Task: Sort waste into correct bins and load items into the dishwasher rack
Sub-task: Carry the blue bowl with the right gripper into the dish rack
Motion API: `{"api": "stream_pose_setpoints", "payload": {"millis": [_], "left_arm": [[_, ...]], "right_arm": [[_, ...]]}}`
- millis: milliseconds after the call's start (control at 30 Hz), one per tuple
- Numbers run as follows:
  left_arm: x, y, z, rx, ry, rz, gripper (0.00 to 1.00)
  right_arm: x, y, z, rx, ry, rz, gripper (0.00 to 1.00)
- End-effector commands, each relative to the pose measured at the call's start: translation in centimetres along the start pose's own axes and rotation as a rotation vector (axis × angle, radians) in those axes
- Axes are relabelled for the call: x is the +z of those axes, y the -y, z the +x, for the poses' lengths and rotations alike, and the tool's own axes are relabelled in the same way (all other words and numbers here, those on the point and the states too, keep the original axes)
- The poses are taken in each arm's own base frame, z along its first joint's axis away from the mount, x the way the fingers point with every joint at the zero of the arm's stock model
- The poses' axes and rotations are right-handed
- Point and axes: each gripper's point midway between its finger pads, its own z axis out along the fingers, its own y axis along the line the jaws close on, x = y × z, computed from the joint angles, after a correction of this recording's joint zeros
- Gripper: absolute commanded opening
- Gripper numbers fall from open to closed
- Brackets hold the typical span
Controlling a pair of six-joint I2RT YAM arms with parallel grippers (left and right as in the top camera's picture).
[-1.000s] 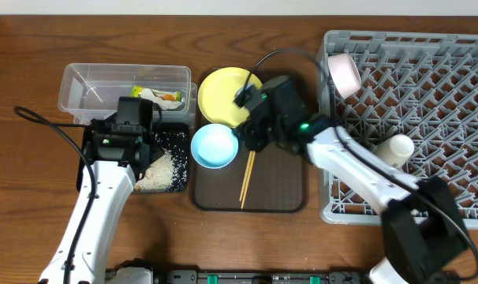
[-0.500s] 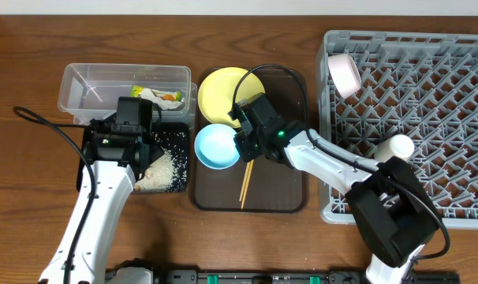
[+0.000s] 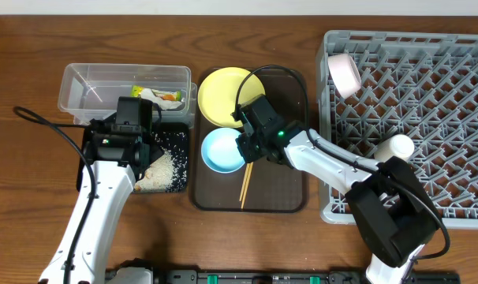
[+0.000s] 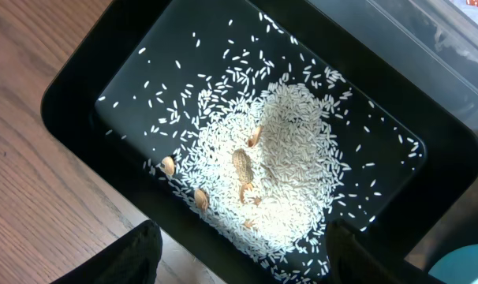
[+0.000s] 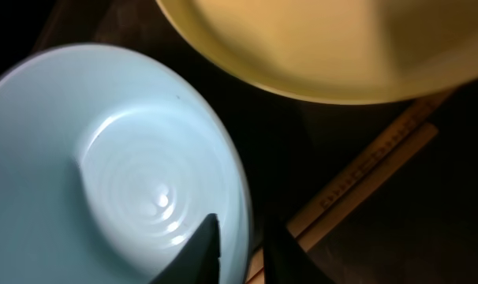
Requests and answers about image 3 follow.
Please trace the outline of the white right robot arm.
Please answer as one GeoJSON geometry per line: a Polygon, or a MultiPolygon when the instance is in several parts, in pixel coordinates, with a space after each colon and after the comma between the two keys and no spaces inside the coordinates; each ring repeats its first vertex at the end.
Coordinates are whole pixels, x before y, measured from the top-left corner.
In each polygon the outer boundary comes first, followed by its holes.
{"type": "Polygon", "coordinates": [[[345,196],[360,235],[372,252],[370,283],[403,283],[422,248],[443,228],[418,177],[398,157],[386,162],[354,155],[294,121],[248,126],[237,139],[247,163],[267,158],[311,174],[345,196]]]}

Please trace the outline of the light blue bowl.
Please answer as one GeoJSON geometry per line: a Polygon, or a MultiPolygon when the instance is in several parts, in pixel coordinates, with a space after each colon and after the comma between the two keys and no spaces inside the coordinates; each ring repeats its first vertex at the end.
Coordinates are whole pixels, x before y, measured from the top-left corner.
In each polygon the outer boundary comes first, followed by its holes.
{"type": "Polygon", "coordinates": [[[209,132],[201,145],[201,157],[213,171],[229,174],[245,165],[236,139],[241,133],[236,129],[218,128],[209,132]]]}

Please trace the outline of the pale green cup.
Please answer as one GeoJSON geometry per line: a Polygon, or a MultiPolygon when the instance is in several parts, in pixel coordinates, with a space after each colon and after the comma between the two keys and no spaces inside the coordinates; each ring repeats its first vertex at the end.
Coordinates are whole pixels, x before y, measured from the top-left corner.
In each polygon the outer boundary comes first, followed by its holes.
{"type": "Polygon", "coordinates": [[[415,150],[413,141],[404,134],[397,134],[377,146],[374,158],[386,162],[392,157],[408,161],[415,150]]]}

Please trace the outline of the pink bowl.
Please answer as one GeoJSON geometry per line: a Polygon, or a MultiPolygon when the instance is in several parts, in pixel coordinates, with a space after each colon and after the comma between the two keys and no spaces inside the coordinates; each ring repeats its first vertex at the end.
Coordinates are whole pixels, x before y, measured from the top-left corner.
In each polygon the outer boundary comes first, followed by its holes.
{"type": "Polygon", "coordinates": [[[358,92],[362,86],[360,74],[353,58],[348,54],[332,55],[328,58],[328,68],[337,88],[343,99],[358,92]]]}

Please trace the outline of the wooden chopstick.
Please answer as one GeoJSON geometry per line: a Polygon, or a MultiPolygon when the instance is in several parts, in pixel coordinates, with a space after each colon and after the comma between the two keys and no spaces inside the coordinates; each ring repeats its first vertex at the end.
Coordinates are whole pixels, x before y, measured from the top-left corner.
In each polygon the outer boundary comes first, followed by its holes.
{"type": "Polygon", "coordinates": [[[249,186],[249,182],[250,182],[250,179],[251,179],[251,174],[252,174],[252,170],[251,170],[251,173],[250,173],[250,176],[249,176],[249,179],[248,179],[248,185],[245,189],[245,193],[244,193],[244,196],[243,196],[243,200],[241,202],[241,209],[244,208],[244,205],[245,205],[245,200],[246,200],[246,195],[247,195],[247,192],[248,192],[248,186],[249,186]]]}
{"type": "Polygon", "coordinates": [[[252,163],[247,163],[246,167],[245,167],[245,175],[244,175],[244,178],[243,178],[243,182],[242,182],[242,186],[241,186],[241,193],[240,193],[240,197],[239,197],[239,201],[241,201],[241,202],[243,200],[245,189],[248,185],[248,179],[249,179],[251,170],[252,170],[252,163]]]}

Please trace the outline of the yellow plate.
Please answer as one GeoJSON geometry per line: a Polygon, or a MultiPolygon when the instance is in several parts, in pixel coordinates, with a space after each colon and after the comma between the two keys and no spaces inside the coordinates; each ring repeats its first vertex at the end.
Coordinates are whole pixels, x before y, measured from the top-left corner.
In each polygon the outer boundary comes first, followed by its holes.
{"type": "Polygon", "coordinates": [[[201,114],[212,124],[226,128],[240,128],[235,121],[235,99],[242,81],[250,74],[247,69],[226,67],[215,70],[201,83],[197,101],[201,114]]]}

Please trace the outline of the green orange snack wrapper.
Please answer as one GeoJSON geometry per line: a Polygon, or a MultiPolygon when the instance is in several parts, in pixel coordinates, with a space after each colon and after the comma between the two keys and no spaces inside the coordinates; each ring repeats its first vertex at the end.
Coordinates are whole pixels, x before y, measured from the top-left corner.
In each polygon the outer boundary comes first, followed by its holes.
{"type": "Polygon", "coordinates": [[[183,105],[180,91],[162,91],[133,85],[131,96],[150,100],[156,103],[162,110],[176,110],[183,105]]]}

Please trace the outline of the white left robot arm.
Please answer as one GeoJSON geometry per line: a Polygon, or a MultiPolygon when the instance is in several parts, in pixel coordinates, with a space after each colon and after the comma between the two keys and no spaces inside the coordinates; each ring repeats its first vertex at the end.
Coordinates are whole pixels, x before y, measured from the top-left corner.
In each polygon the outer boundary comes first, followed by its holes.
{"type": "Polygon", "coordinates": [[[151,127],[112,125],[89,130],[78,149],[80,192],[57,252],[40,283],[105,283],[106,263],[121,211],[159,150],[151,127]]]}

